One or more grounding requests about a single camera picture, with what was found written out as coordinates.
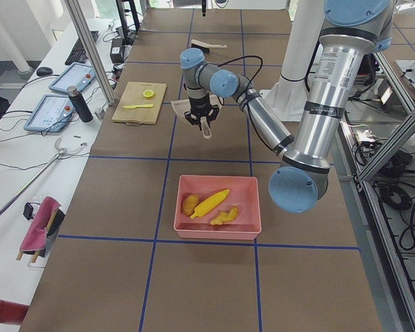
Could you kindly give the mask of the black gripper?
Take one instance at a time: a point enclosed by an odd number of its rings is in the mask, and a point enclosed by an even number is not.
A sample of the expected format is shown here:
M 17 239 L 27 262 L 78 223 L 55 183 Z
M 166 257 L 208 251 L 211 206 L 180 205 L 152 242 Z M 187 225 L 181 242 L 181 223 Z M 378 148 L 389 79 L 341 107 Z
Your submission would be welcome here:
M 207 0 L 201 0 L 201 13 L 205 17 L 207 12 Z
M 211 121 L 216 120 L 220 108 L 217 104 L 211 104 L 209 96 L 199 99 L 189 97 L 189 102 L 190 110 L 184 113 L 184 117 L 191 125 L 200 127 L 201 118 L 206 118 L 208 126 Z

